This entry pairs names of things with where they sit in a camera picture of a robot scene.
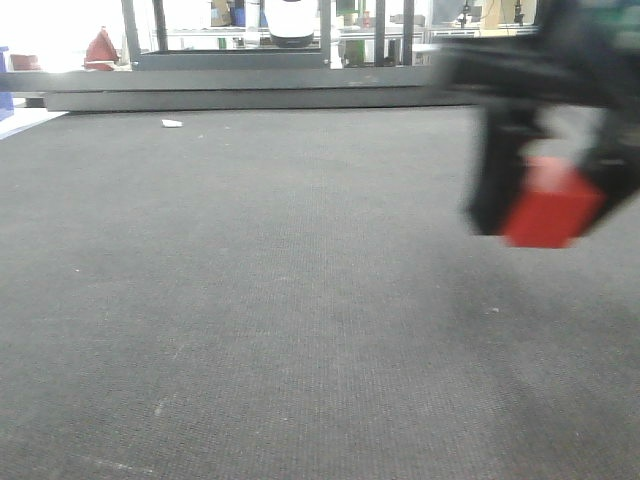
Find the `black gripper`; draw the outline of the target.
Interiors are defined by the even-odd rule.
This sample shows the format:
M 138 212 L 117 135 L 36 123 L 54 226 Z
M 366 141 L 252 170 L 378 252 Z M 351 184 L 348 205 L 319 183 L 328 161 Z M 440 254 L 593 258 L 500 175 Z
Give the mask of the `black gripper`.
M 605 108 L 574 170 L 579 235 L 639 194 L 639 4 L 544 1 L 534 33 L 443 41 L 431 86 L 470 86 Z M 466 213 L 474 232 L 500 233 L 526 172 L 522 149 L 543 137 L 534 107 L 489 107 Z

